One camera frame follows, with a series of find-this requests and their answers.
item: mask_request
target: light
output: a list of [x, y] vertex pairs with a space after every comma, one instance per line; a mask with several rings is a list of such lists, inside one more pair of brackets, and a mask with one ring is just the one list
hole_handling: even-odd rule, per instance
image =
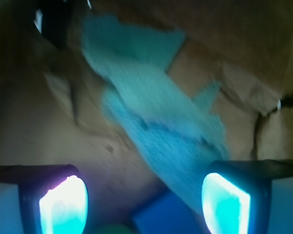
[[68, 177], [39, 200], [42, 234], [81, 234], [84, 230], [88, 194], [84, 182]]
[[251, 196], [218, 173], [208, 174], [202, 187], [205, 222], [215, 234], [247, 234]]

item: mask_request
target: green object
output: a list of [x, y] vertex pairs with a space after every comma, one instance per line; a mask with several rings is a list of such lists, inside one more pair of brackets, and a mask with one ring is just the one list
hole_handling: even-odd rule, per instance
[[116, 224], [116, 225], [108, 225], [105, 227], [102, 227], [98, 229], [95, 234], [134, 234], [130, 228], [121, 225], [121, 224]]

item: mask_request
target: black light housing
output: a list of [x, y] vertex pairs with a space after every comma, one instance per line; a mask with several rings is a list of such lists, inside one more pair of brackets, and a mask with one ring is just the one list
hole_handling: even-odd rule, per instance
[[[81, 225], [80, 227], [76, 227], [78, 230], [84, 229], [87, 215], [88, 198], [85, 184], [80, 179], [80, 177], [80, 172], [73, 165], [0, 166], [0, 183], [14, 184], [18, 187], [22, 229], [23, 233], [25, 234], [50, 232], [58, 233], [57, 230], [61, 230], [61, 228], [63, 228], [65, 225], [70, 226], [71, 224], [76, 225], [77, 223]], [[81, 189], [76, 191], [75, 188], [70, 188], [69, 186], [71, 185], [68, 185], [68, 181], [76, 181], [79, 188]], [[69, 194], [57, 195], [55, 190], [58, 190], [63, 186], [66, 186], [65, 189]], [[83, 193], [80, 196], [79, 192], [80, 190], [83, 190], [83, 187], [84, 191], [82, 191]], [[50, 195], [48, 195], [50, 193], [53, 193], [53, 200], [50, 200], [49, 198], [49, 201], [43, 204], [43, 198], [50, 197]], [[74, 198], [85, 199], [85, 201], [83, 201], [83, 209], [85, 210], [82, 216], [79, 216], [79, 214], [74, 214], [73, 208], [70, 207], [68, 209], [68, 207], [66, 207], [65, 202], [62, 201], [62, 198], [66, 199], [65, 197], [68, 195], [71, 197], [71, 200]], [[47, 208], [49, 213], [45, 213], [43, 211], [43, 206], [50, 206]], [[58, 221], [55, 221], [53, 214], [54, 209], [61, 210], [61, 214], [59, 214], [61, 217], [57, 218]], [[1, 219], [2, 224], [0, 224], [0, 227], [3, 228], [4, 225], [9, 225], [9, 220], [4, 220], [4, 217]]]
[[215, 161], [202, 188], [212, 233], [293, 233], [292, 202], [293, 160]]

